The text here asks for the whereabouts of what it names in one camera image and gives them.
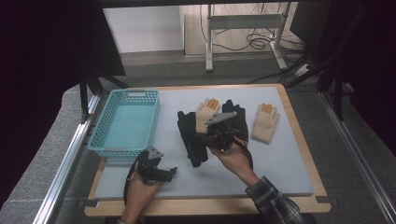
person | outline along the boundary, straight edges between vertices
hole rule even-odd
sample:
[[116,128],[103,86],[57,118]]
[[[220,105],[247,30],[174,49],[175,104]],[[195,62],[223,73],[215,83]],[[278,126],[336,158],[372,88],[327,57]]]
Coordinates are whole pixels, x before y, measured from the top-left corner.
[[[244,150],[232,144],[227,150],[210,148],[224,167],[237,175],[246,185],[246,194],[253,200],[264,223],[305,223],[298,205],[284,196],[265,177],[259,178],[250,168]],[[140,212],[149,204],[162,182],[153,186],[143,183],[138,172],[134,172],[128,189],[128,200],[119,223],[135,224]]]

person's right hand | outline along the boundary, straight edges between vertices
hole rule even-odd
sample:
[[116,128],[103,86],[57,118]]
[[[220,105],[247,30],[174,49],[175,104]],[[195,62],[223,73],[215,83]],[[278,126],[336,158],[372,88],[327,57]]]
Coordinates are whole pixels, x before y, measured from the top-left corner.
[[[246,143],[238,138],[235,139],[242,144]],[[259,181],[257,175],[250,169],[244,149],[237,144],[233,143],[230,148],[224,151],[214,148],[210,148],[210,151],[219,158],[227,170],[237,175],[248,187],[254,186]]]

aluminum rail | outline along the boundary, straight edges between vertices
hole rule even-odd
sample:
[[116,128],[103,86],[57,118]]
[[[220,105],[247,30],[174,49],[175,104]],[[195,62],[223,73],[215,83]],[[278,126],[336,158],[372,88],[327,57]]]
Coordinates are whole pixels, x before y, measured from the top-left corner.
[[[98,96],[93,96],[91,98],[91,101],[89,103],[90,114],[92,114],[95,111],[99,103],[99,100],[100,97]],[[44,198],[44,201],[41,204],[40,209],[38,210],[33,223],[41,224],[41,223],[47,223],[49,221],[53,209],[56,203],[58,202],[59,195],[64,187],[64,182],[66,181],[70,173],[70,170],[76,160],[79,149],[81,148],[81,145],[84,140],[84,136],[90,127],[91,121],[92,121],[92,117],[90,116],[90,118],[85,123],[78,125],[76,133],[73,136],[69,148],[67,149],[64,155],[64,159],[62,160],[58,172],[56,173],[49,187],[49,191],[47,192],[47,195]]]
[[330,99],[330,96],[322,92],[319,93],[319,96],[323,100],[323,103],[325,104],[327,111],[329,112],[330,117],[335,124],[335,127],[342,135],[353,161],[356,163],[364,181],[366,182],[369,190],[372,192],[375,201],[377,202],[380,210],[382,211],[382,214],[384,215],[385,219],[389,224],[395,224],[396,209],[390,197],[385,192],[382,184],[376,178],[373,170],[370,168],[370,165],[367,163],[366,159],[364,159],[364,156],[361,154],[361,150],[359,149],[358,145],[350,134],[347,126],[336,116],[336,114],[332,110],[332,100]]

person's left hand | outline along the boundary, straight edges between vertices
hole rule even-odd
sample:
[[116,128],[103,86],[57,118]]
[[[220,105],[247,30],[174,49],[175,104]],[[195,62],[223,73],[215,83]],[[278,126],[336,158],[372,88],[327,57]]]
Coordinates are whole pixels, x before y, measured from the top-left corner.
[[121,220],[125,224],[135,224],[140,212],[151,202],[155,193],[161,188],[163,182],[157,181],[154,185],[146,185],[137,171],[131,176],[127,204],[122,212]]

table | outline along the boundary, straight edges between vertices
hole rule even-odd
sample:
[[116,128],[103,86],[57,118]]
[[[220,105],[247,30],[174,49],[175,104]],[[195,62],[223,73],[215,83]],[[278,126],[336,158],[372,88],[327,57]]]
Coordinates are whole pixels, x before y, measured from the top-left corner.
[[[293,134],[300,149],[304,164],[310,176],[314,193],[309,196],[290,197],[299,206],[302,213],[329,212],[332,208],[327,193],[320,180],[318,170],[312,159],[309,148],[304,140],[303,133],[297,118],[294,115],[290,100],[282,85],[226,85],[226,86],[193,86],[193,87],[160,87],[161,91],[185,90],[185,89],[230,89],[230,88],[260,88],[276,87],[282,104],[290,122]],[[93,196],[106,165],[106,159],[102,159],[96,177],[92,184],[89,200],[93,206],[86,206],[85,213],[90,217],[118,217],[124,209],[123,201],[100,201],[94,200]],[[243,215],[257,214],[258,211],[250,198],[211,198],[211,199],[155,199],[142,212],[142,216],[188,216],[188,215]]]

